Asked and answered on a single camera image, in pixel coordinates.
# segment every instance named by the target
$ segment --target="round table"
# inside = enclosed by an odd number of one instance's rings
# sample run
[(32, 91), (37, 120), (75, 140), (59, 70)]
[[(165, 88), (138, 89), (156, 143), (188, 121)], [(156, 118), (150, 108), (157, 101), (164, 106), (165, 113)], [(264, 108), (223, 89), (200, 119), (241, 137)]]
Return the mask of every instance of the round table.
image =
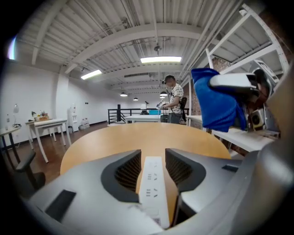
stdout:
[[(96, 130), (78, 139), (66, 151), (60, 174), (83, 162), (136, 149), (141, 150), (142, 169), (147, 156), (161, 156), (165, 166), (166, 148), (211, 157), (231, 158), (226, 147), (217, 138), (202, 130), (170, 123), (133, 123)], [(142, 171), (137, 181), (137, 193), (141, 174)], [(164, 181), (171, 223), (178, 191), (165, 167)]]

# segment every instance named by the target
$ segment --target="bottle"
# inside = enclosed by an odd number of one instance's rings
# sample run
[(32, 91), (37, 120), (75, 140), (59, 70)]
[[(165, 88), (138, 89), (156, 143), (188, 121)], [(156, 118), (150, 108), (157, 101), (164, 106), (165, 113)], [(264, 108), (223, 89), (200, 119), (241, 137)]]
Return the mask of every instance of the bottle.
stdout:
[(7, 117), (6, 117), (6, 126), (5, 126), (5, 130), (8, 130), (9, 122), (10, 122), (10, 119), (9, 119), (9, 114), (8, 114)]

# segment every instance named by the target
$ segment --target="chair armrest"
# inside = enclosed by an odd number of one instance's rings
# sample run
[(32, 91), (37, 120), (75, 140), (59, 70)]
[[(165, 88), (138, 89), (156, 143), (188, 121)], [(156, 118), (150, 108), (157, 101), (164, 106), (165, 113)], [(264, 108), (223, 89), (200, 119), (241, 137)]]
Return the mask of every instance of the chair armrest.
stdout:
[(35, 156), (36, 156), (36, 152), (34, 150), (32, 150), (29, 153), (29, 155), (18, 164), (15, 171), (24, 172), (27, 169), (27, 167), (29, 167), (29, 165), (31, 164), (31, 162)]

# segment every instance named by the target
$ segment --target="blue towel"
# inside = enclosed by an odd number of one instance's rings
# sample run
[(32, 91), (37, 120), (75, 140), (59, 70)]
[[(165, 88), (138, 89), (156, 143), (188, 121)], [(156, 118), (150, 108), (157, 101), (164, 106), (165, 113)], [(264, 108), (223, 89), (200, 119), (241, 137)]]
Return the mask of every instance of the blue towel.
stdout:
[(228, 132), (229, 127), (238, 117), (241, 129), (246, 127), (246, 119), (242, 106), (232, 95), (212, 90), (209, 87), (209, 80), (219, 74), (211, 68), (192, 69), (194, 89), (199, 100), (202, 125), (205, 128)]

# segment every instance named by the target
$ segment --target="table leg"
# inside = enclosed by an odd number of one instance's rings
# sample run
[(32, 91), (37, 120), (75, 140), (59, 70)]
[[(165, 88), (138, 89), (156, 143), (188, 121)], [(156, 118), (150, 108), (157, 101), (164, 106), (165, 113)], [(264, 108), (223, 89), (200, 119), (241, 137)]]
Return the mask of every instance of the table leg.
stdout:
[(70, 141), (70, 136), (69, 136), (69, 131), (68, 131), (68, 123), (67, 122), (65, 123), (65, 129), (66, 129), (66, 135), (68, 137), (69, 146), (71, 146), (72, 142)]
[(29, 141), (29, 145), (31, 145), (31, 149), (34, 149), (33, 146), (33, 141), (32, 141), (32, 135), (31, 135), (31, 127), (30, 125), (27, 125), (27, 129), (28, 129), (28, 141)]
[(12, 146), (12, 150), (13, 150), (14, 156), (15, 156), (15, 158), (17, 159), (17, 163), (20, 163), (20, 159), (19, 159), (19, 156), (18, 156), (18, 154), (17, 154), (17, 150), (16, 150), (16, 148), (15, 148), (15, 146), (14, 146), (14, 142), (13, 142), (12, 134), (9, 133), (8, 135), (9, 135), (10, 144), (11, 144), (11, 146)]
[(54, 141), (56, 142), (56, 137), (55, 137), (55, 129), (53, 128), (53, 138), (54, 138)]
[(46, 154), (44, 152), (44, 149), (43, 149), (43, 146), (42, 146), (42, 143), (41, 143), (41, 139), (40, 139), (40, 135), (39, 135), (39, 130), (36, 128), (35, 131), (36, 131), (36, 136), (37, 136), (37, 140), (38, 140), (38, 144), (39, 144), (41, 153), (43, 155), (43, 158), (44, 158), (45, 162), (47, 163), (48, 162), (48, 159), (46, 157)]
[(63, 135), (63, 131), (62, 131), (62, 126), (58, 127), (58, 128), (60, 128), (60, 130), (61, 130), (61, 139), (62, 139), (63, 145), (65, 146), (66, 143), (65, 143), (65, 139), (64, 139), (64, 135)]
[(2, 141), (3, 141), (3, 146), (4, 146), (5, 153), (6, 153), (7, 157), (8, 157), (8, 161), (9, 161), (9, 163), (10, 163), (12, 169), (15, 170), (15, 167), (14, 167), (14, 165), (13, 165), (13, 163), (12, 163), (12, 160), (11, 160), (11, 158), (10, 158), (10, 155), (9, 155), (9, 152), (8, 152), (8, 149), (7, 149), (7, 146), (6, 146), (6, 143), (5, 143), (4, 136), (2, 136)]

